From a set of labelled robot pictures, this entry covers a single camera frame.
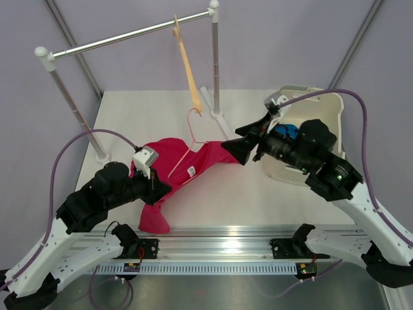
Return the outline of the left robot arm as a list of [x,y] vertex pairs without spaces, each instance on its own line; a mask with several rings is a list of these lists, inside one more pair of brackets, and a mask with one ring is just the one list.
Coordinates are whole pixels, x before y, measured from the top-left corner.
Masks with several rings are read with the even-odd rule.
[[83,273],[113,258],[138,254],[140,240],[127,224],[117,225],[103,239],[67,258],[65,253],[76,241],[108,218],[108,212],[136,200],[154,204],[171,192],[155,169],[129,175],[124,163],[110,162],[80,190],[70,194],[58,208],[46,240],[35,249],[37,257],[27,256],[13,269],[1,271],[7,285],[7,309],[45,309],[68,284]]

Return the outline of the pink t shirt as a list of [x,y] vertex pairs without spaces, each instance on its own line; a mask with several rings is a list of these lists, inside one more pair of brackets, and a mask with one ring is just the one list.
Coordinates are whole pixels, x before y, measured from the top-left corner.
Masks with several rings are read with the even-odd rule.
[[152,164],[152,168],[156,170],[159,179],[172,188],[170,193],[164,195],[155,204],[144,205],[138,229],[146,233],[166,234],[170,232],[170,226],[161,208],[180,188],[216,164],[238,163],[228,151],[221,147],[220,141],[209,141],[196,152],[190,150],[190,147],[179,138],[163,138],[147,143],[146,146],[158,153],[158,158]]

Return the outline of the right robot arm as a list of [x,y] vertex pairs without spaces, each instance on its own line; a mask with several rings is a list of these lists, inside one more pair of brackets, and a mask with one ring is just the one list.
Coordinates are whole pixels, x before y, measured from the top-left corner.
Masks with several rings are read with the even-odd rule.
[[341,209],[367,235],[333,235],[311,224],[303,224],[291,238],[292,249],[300,257],[325,254],[351,262],[366,270],[377,282],[391,288],[412,284],[412,246],[407,235],[397,235],[395,219],[386,220],[386,210],[374,205],[367,180],[345,159],[332,153],[337,138],[319,119],[301,124],[296,138],[270,129],[270,116],[240,127],[240,137],[222,142],[242,165],[252,150],[259,161],[263,155],[286,163],[307,176],[310,190]]

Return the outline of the beige plastic hanger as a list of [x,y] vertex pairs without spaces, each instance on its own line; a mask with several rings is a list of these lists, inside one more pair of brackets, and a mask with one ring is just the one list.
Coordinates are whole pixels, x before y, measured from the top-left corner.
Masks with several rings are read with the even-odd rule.
[[188,89],[190,91],[190,96],[191,96],[191,100],[192,100],[192,105],[193,105],[193,109],[196,113],[198,113],[199,115],[201,115],[202,111],[203,111],[203,106],[197,91],[197,86],[196,86],[196,82],[194,79],[194,75],[192,73],[192,68],[190,66],[190,62],[188,59],[188,56],[186,54],[186,49],[185,49],[185,44],[183,42],[182,36],[181,36],[181,29],[179,26],[179,22],[177,20],[177,16],[174,14],[174,28],[172,29],[173,31],[173,36],[176,38],[177,40],[177,45],[179,47],[179,51],[181,53],[181,59],[183,62],[183,66],[185,68],[185,74],[186,74],[186,79],[187,79],[187,83],[188,83]]

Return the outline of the blue t shirt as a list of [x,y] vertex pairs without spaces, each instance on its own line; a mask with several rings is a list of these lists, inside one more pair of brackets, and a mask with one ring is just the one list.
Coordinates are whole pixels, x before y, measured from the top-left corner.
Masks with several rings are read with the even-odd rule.
[[277,124],[274,127],[274,131],[284,136],[288,136],[292,140],[295,140],[299,133],[299,129],[293,124]]

